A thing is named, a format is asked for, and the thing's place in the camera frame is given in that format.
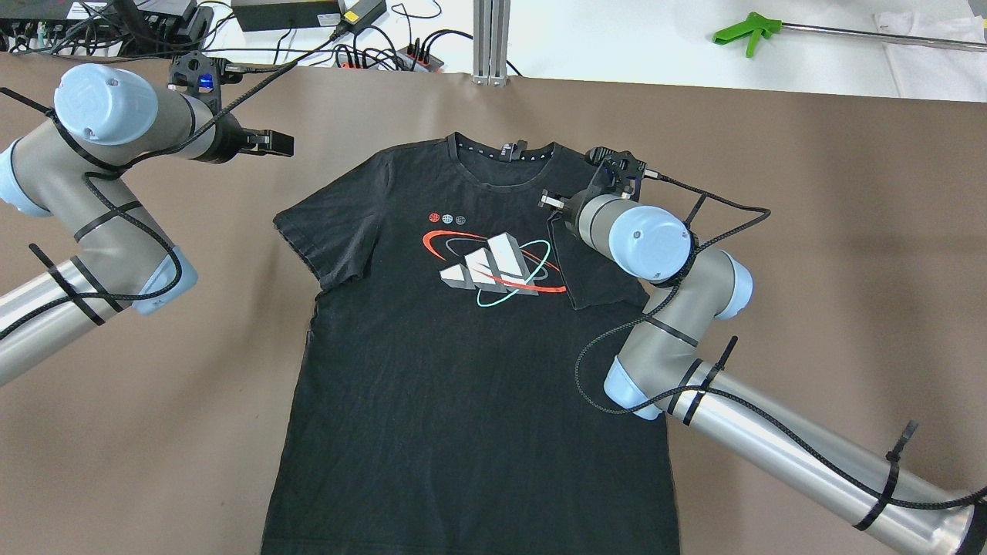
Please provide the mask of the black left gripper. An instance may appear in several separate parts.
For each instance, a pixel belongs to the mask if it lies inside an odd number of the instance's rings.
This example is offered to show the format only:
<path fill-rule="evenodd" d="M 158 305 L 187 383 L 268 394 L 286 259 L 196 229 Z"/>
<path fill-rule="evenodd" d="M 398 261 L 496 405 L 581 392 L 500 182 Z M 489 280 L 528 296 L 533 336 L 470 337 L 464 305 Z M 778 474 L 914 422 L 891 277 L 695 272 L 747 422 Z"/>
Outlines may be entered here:
<path fill-rule="evenodd" d="M 214 136 L 209 145 L 211 164 L 226 163 L 240 153 L 254 156 L 294 156 L 293 136 L 279 131 L 246 131 L 235 116 L 223 116 L 212 130 Z"/>

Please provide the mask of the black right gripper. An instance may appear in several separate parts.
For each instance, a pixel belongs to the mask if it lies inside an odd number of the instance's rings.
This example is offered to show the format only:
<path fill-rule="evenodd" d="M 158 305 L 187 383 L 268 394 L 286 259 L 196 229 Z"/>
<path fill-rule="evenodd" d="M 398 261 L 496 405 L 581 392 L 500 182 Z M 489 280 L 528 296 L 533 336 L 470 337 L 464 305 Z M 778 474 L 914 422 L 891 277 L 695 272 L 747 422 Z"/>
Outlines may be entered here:
<path fill-rule="evenodd" d="M 542 190 L 539 199 L 540 207 L 561 212 L 561 218 L 568 232 L 589 232 L 593 212 L 586 208 L 589 193 L 575 193 L 565 197 L 563 194 Z"/>

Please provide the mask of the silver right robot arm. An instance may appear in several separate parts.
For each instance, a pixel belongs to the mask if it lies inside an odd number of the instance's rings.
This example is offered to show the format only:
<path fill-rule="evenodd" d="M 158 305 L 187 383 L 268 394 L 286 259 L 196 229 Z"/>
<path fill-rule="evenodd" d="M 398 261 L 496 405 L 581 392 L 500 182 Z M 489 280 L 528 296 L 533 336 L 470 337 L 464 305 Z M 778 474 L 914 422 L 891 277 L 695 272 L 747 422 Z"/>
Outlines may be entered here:
<path fill-rule="evenodd" d="M 677 419 L 896 552 L 985 552 L 985 494 L 951 493 L 903 470 L 916 422 L 876 456 L 733 375 L 734 338 L 717 359 L 699 355 L 713 321 L 748 305 L 753 278 L 698 238 L 690 219 L 627 193 L 543 192 L 540 205 L 655 287 L 604 382 L 614 413 Z"/>

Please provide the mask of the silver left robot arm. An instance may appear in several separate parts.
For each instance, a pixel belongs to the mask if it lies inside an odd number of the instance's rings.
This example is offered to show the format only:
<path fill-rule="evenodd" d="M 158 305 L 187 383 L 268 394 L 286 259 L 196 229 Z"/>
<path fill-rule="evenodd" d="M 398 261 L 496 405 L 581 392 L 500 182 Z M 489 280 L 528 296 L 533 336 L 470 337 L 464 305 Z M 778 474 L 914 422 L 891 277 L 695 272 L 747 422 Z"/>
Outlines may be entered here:
<path fill-rule="evenodd" d="M 292 156 L 294 138 L 245 129 L 221 86 L 242 71 L 199 52 L 170 63 L 158 86 L 134 72 L 85 63 L 61 77 L 45 122 L 2 154 L 2 199 L 54 217 L 79 253 L 2 298 L 2 383 L 13 382 L 88 331 L 131 308 L 151 314 L 197 283 L 184 253 L 123 182 L 141 160 L 225 163 L 239 154 Z"/>

